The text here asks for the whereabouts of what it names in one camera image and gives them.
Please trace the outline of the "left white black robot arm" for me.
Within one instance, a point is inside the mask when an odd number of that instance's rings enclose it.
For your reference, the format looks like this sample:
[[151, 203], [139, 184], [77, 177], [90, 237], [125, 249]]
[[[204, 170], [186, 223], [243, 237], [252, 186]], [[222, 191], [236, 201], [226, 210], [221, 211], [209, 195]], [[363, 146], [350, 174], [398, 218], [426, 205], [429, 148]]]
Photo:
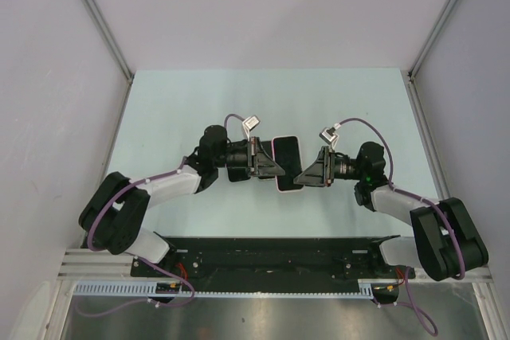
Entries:
[[237, 182], [285, 174], [258, 137], [232, 142], [223, 126], [211, 125], [175, 170], [138, 181], [110, 173], [79, 217], [88, 248], [130, 254], [147, 260], [159, 276], [171, 274], [176, 257], [167, 240], [143, 227], [146, 212], [172, 198], [201, 193], [218, 179], [221, 168]]

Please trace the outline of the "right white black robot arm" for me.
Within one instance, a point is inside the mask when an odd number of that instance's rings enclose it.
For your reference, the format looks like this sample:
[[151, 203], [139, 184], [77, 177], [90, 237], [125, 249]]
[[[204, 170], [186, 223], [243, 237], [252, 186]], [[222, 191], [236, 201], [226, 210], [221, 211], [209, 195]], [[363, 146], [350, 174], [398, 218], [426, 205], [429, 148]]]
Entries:
[[436, 281], [459, 279], [488, 263], [488, 249], [462, 200], [431, 201], [391, 185], [383, 146], [364, 143], [356, 158], [321, 148], [317, 159], [294, 179], [309, 187], [329, 187], [336, 179], [355, 181], [356, 203], [390, 215], [413, 229], [413, 237], [383, 240], [367, 257], [369, 271], [388, 276], [396, 265], [422, 268]]

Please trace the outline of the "black phone case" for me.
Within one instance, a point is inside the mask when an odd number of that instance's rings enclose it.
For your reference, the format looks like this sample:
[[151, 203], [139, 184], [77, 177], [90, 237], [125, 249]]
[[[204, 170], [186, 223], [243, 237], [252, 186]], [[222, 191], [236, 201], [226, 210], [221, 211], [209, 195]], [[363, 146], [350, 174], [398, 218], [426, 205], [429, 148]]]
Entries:
[[249, 167], [228, 167], [227, 175], [230, 182], [243, 182], [251, 179], [251, 169]]

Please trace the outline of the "white-edged black smartphone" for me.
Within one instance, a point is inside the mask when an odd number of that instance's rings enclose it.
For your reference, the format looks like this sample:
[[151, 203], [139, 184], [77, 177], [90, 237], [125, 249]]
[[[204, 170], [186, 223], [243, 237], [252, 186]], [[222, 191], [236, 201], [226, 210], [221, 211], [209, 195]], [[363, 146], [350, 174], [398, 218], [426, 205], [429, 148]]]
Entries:
[[[263, 148], [263, 150], [265, 151], [265, 153], [271, 158], [273, 159], [273, 147], [272, 147], [272, 142], [270, 140], [266, 140], [266, 141], [262, 141], [261, 142], [261, 146]], [[274, 180], [275, 179], [275, 176], [274, 175], [269, 175], [269, 176], [260, 176], [258, 178], [260, 181], [270, 181], [270, 180]]]

